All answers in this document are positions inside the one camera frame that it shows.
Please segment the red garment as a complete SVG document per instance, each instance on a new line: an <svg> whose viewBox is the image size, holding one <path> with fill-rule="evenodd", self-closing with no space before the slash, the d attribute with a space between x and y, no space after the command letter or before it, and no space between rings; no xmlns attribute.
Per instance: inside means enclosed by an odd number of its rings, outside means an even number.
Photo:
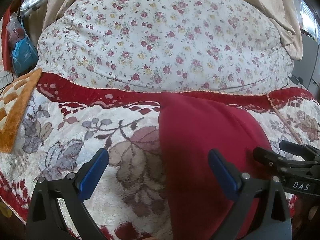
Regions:
<svg viewBox="0 0 320 240"><path fill-rule="evenodd" d="M267 179L253 159L256 147L270 149L259 123L247 111L181 93L163 93L159 140L174 239L208 239L219 227L229 201L208 164L218 150L241 172Z"/></svg>

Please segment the white red floral fleece blanket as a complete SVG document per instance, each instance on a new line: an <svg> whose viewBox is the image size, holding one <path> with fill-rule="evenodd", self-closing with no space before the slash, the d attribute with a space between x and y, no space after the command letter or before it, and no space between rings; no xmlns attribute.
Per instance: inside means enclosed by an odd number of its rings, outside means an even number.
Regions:
<svg viewBox="0 0 320 240"><path fill-rule="evenodd" d="M1 200L25 223L40 177L62 179L104 148L109 163L85 207L105 239L174 239L159 140L163 93L94 89L42 72L12 151L1 152ZM319 103L305 89L177 93L247 111L269 150L287 159L282 140L319 147Z"/></svg>

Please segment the orange checkered fleece blanket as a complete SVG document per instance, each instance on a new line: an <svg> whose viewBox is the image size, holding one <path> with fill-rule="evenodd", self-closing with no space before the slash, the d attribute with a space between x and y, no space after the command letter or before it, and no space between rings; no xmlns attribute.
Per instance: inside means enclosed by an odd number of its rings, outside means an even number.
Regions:
<svg viewBox="0 0 320 240"><path fill-rule="evenodd" d="M0 144L2 153L10 153L25 109L42 74L37 68L14 80L1 94Z"/></svg>

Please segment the white floral quilt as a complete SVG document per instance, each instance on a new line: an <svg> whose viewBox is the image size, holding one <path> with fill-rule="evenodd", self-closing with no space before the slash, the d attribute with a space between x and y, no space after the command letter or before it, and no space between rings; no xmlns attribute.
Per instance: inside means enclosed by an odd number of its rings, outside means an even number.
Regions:
<svg viewBox="0 0 320 240"><path fill-rule="evenodd" d="M264 94L293 70L276 26L243 0L77 0L37 48L44 72L140 92Z"/></svg>

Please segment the blue plastic bag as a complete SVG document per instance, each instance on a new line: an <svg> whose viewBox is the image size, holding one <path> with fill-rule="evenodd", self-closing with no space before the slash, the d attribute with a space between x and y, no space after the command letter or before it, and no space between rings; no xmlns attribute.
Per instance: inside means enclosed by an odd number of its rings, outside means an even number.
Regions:
<svg viewBox="0 0 320 240"><path fill-rule="evenodd" d="M12 66L17 76L22 75L29 68L36 65L39 56L28 35L16 42L11 52L11 58Z"/></svg>

